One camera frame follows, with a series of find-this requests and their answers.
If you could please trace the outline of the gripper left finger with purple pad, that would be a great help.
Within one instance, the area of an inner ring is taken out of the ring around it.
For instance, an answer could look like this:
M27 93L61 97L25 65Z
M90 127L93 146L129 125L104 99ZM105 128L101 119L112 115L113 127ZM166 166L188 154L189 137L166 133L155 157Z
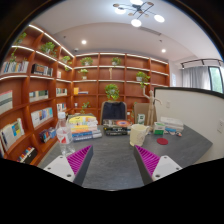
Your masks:
M58 156L44 170L81 186L93 156L93 146L89 145L65 157Z

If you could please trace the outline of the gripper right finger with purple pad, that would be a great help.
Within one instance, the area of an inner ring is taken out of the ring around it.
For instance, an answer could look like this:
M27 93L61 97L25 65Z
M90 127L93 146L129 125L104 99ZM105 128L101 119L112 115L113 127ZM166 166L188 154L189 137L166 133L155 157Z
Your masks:
M181 167L169 156L159 157L137 145L134 146L134 156L145 185L181 170Z

